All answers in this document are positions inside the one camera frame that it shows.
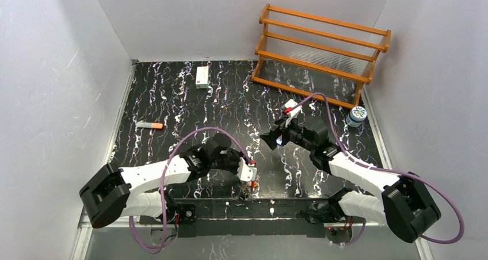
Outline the blue key tag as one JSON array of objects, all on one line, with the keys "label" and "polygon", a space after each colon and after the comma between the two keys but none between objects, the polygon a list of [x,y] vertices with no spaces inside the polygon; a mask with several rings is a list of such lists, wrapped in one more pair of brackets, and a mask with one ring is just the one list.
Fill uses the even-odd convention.
[{"label": "blue key tag", "polygon": [[281,137],[281,136],[279,136],[279,137],[276,139],[276,144],[277,144],[278,146],[281,146],[281,147],[283,146],[283,139],[282,139],[282,137]]}]

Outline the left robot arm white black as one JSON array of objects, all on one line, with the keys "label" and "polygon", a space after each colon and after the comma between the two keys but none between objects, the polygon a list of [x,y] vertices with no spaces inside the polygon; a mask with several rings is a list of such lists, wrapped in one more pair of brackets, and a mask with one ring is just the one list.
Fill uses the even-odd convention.
[{"label": "left robot arm white black", "polygon": [[153,217],[170,224],[194,223],[195,206],[177,204],[160,187],[197,180],[212,169],[228,171],[242,182],[255,181],[255,163],[231,145],[228,136],[217,133],[171,161],[122,168],[107,163],[79,191],[91,226],[103,228],[128,216]]}]

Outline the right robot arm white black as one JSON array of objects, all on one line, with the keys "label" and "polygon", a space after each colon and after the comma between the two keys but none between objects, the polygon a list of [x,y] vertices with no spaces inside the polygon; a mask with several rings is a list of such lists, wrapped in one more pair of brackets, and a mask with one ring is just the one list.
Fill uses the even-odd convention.
[{"label": "right robot arm white black", "polygon": [[301,211],[310,222],[362,217],[384,224],[401,240],[412,243],[441,218],[441,211],[425,184],[410,175],[374,171],[344,154],[329,138],[329,129],[318,120],[300,126],[297,119],[276,120],[260,138],[272,150],[294,143],[307,151],[314,166],[332,176],[343,178],[361,188],[342,188],[326,202],[315,203]]}]

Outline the white blue round jar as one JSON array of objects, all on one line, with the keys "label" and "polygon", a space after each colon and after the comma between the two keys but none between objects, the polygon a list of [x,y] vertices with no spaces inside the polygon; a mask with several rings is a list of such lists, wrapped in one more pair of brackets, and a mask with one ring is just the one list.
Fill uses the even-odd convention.
[{"label": "white blue round jar", "polygon": [[367,111],[362,106],[353,107],[346,117],[346,124],[350,127],[359,127],[367,118]]}]

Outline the white red small box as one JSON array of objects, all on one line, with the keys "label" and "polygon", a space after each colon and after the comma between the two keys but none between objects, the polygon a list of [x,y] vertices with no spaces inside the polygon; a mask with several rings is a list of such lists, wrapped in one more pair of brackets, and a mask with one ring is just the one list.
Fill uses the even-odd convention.
[{"label": "white red small box", "polygon": [[197,89],[209,88],[209,67],[200,66],[196,70],[195,85]]}]

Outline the orange wooden shelf rack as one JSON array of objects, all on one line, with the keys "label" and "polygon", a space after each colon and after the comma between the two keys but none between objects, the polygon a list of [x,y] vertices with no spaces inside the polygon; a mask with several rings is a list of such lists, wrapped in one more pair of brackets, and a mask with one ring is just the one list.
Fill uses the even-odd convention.
[{"label": "orange wooden shelf rack", "polygon": [[360,103],[392,31],[308,14],[267,3],[255,48],[255,83],[304,96],[324,93],[344,108]]}]

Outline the orange grey marker pen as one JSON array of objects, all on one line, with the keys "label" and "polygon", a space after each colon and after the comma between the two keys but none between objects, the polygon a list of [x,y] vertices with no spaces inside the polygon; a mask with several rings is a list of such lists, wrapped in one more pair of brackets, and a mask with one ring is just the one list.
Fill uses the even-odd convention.
[{"label": "orange grey marker pen", "polygon": [[147,129],[162,129],[163,124],[162,123],[150,123],[150,122],[142,122],[138,121],[136,123],[137,128],[147,128]]}]

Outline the aluminium frame rail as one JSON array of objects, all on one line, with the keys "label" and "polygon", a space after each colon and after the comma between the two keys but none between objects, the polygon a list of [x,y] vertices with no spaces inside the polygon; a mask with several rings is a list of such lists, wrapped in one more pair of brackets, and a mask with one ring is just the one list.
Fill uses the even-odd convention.
[{"label": "aluminium frame rail", "polygon": [[432,259],[426,241],[405,243],[375,222],[311,224],[299,216],[314,202],[300,199],[248,201],[182,199],[190,206],[171,243],[152,255],[132,238],[122,218],[93,229],[82,216],[73,259]]}]

